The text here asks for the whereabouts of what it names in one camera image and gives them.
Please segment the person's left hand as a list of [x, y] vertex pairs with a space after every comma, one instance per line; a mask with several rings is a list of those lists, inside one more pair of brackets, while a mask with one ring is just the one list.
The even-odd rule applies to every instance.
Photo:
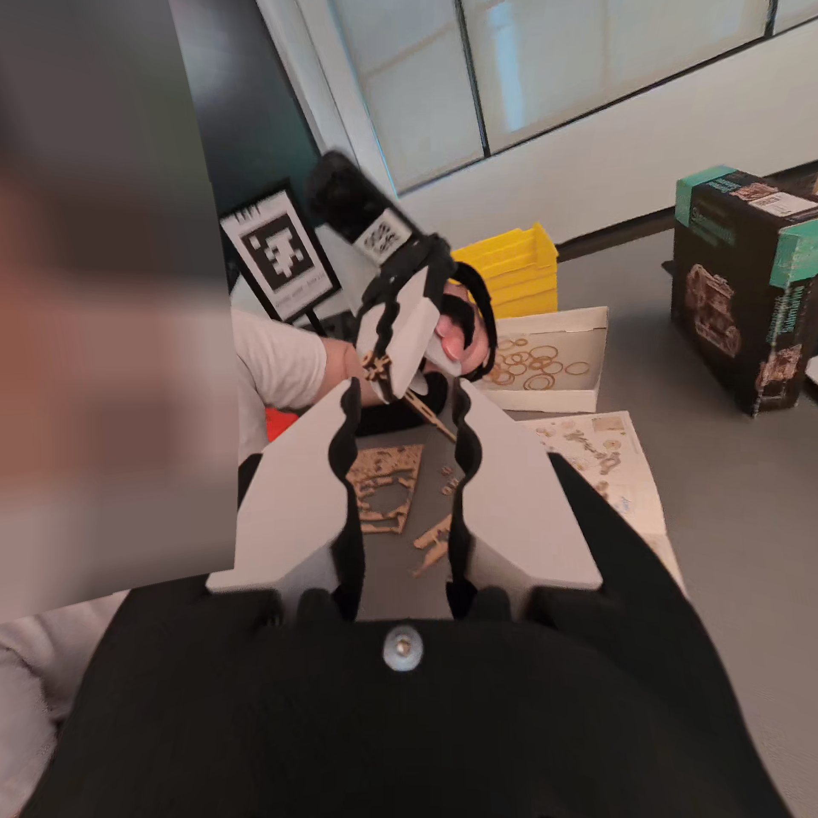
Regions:
[[464, 285], [447, 281], [441, 313], [435, 328], [446, 358], [461, 364], [469, 374], [488, 360], [490, 343], [486, 324]]

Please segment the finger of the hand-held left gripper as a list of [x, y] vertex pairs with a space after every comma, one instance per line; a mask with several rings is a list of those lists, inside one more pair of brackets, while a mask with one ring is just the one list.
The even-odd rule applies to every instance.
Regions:
[[[398, 292], [402, 305], [402, 331], [390, 373], [390, 383], [398, 396], [403, 394], [413, 379], [419, 379], [424, 374], [427, 348], [441, 316], [439, 306], [426, 293], [429, 282], [435, 285], [436, 279], [430, 275], [429, 266], [425, 265]], [[381, 384], [375, 383], [375, 391], [385, 404]]]
[[398, 293], [394, 289], [385, 291], [366, 305], [359, 316], [355, 344], [359, 360], [374, 349], [376, 354], [390, 356], [392, 371], [401, 331], [402, 305]]

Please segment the stack of yellow bins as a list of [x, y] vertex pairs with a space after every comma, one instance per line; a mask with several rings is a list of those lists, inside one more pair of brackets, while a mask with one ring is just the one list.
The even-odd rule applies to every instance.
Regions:
[[484, 280], [496, 319], [558, 311], [559, 253], [539, 222], [452, 251]]

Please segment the long ornate wooden part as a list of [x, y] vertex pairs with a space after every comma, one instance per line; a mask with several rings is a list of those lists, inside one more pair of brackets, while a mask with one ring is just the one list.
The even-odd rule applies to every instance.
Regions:
[[449, 514], [414, 539], [414, 549], [422, 553], [422, 561], [411, 571], [414, 579], [422, 576], [447, 554], [451, 525], [452, 515]]

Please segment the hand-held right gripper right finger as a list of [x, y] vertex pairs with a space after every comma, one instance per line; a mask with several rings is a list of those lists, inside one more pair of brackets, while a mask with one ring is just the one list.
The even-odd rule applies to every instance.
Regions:
[[464, 619], [486, 588], [522, 618], [537, 588], [596, 591], [602, 577], [547, 449], [474, 383], [453, 384], [454, 458], [446, 599]]

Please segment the white cardboard tray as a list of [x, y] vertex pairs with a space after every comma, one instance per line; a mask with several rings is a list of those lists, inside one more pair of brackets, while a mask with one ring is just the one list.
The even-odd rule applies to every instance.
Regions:
[[590, 353], [591, 360], [597, 368], [595, 382], [586, 389], [558, 389], [540, 393], [493, 391], [487, 388], [482, 379], [478, 388], [500, 408], [510, 412], [555, 414], [590, 413], [596, 410], [608, 340], [606, 306], [500, 319], [496, 322], [496, 330], [497, 347], [500, 338], [521, 334], [546, 334], [559, 341], [574, 342], [579, 351]]

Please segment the black and teal kit box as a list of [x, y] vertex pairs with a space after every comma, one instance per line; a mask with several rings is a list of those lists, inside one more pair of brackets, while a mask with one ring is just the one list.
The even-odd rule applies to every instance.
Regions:
[[729, 166], [677, 182], [671, 319], [741, 411], [792, 408], [816, 353], [817, 199]]

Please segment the black textured wrist rest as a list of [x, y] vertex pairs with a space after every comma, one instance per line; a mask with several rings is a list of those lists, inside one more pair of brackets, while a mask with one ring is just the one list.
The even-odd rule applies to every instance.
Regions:
[[[448, 380], [441, 372], [425, 373], [421, 375], [419, 385], [412, 386], [412, 391], [435, 415], [440, 416], [447, 401]], [[356, 436], [368, 438], [388, 435], [418, 428], [424, 424], [427, 424], [427, 421], [404, 401], [380, 404], [362, 408]]]

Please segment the window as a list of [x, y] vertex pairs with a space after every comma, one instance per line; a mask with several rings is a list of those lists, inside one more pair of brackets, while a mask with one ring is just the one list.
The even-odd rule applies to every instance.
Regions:
[[816, 2], [314, 2], [357, 158], [404, 195], [601, 112], [717, 128], [816, 82]]

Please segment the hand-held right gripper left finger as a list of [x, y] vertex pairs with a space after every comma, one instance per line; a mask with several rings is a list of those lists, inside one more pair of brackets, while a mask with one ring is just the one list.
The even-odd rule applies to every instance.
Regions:
[[233, 568], [210, 575], [216, 595], [273, 590], [284, 619], [302, 594], [325, 590], [353, 622], [365, 577], [362, 524], [348, 473], [357, 458], [361, 389], [336, 386], [258, 456], [237, 517]]

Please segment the laser-cut wooden parts sheet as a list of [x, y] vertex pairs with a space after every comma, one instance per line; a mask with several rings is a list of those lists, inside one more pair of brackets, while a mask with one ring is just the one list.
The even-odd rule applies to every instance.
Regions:
[[412, 509], [423, 444], [372, 447], [357, 455], [347, 475], [364, 535], [403, 532]]

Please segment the pile of rubber bands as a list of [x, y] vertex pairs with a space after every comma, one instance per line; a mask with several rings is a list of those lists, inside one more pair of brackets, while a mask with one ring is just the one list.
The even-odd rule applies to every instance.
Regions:
[[492, 370], [484, 383], [493, 391], [547, 392], [589, 388], [596, 379], [590, 353], [576, 343], [546, 334], [521, 334], [499, 340]]

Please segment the printed instruction sheet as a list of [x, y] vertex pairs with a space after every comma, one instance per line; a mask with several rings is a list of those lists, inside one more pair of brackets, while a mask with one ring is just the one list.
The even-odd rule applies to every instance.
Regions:
[[667, 536], [662, 503], [628, 412], [520, 421], [645, 539]]

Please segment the black and white marker board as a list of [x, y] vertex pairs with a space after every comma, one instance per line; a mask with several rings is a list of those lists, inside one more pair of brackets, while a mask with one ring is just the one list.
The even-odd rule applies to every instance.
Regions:
[[341, 291], [326, 253], [289, 179], [220, 213], [224, 243], [268, 316], [317, 321], [315, 308]]

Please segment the ornate wooden lever part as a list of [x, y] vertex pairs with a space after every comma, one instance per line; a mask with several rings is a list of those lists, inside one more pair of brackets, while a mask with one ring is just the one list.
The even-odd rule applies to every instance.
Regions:
[[456, 433], [440, 420], [440, 411], [445, 404], [441, 404], [439, 408], [435, 407], [441, 395], [444, 399], [447, 398], [448, 383], [441, 374], [434, 375], [437, 380], [433, 380], [432, 389], [429, 388], [427, 377], [422, 374], [419, 379], [413, 379], [400, 396], [393, 389], [389, 380], [383, 381], [380, 391], [387, 406], [400, 406], [399, 412], [402, 415], [411, 415], [414, 421], [423, 422], [435, 428], [446, 440], [455, 444]]

